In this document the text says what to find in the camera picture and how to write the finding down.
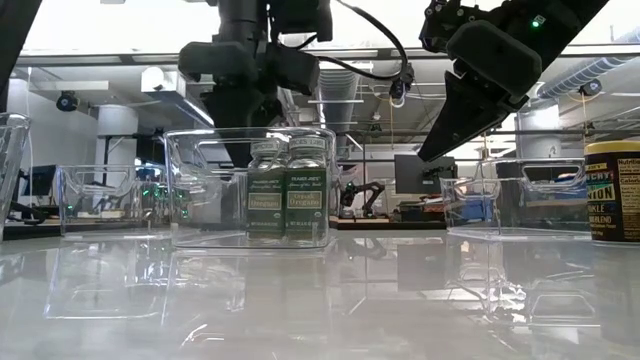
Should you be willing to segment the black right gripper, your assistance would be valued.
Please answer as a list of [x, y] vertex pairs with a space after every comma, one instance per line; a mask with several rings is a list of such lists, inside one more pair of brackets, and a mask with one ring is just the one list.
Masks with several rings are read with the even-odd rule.
[[433, 161], [495, 126], [526, 101], [526, 93], [565, 49], [565, 3], [505, 1], [451, 33], [427, 24], [423, 48], [445, 53], [445, 102], [418, 156]]

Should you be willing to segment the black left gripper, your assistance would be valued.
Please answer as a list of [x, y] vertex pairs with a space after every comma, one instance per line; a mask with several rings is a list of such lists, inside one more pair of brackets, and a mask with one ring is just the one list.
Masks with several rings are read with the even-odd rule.
[[238, 136], [251, 123], [266, 127], [283, 117], [279, 88], [311, 96], [318, 84], [319, 60], [306, 52], [268, 44], [266, 2], [219, 0], [217, 43], [190, 42], [179, 52], [178, 69], [196, 82], [211, 75], [215, 85], [200, 95], [223, 139]]

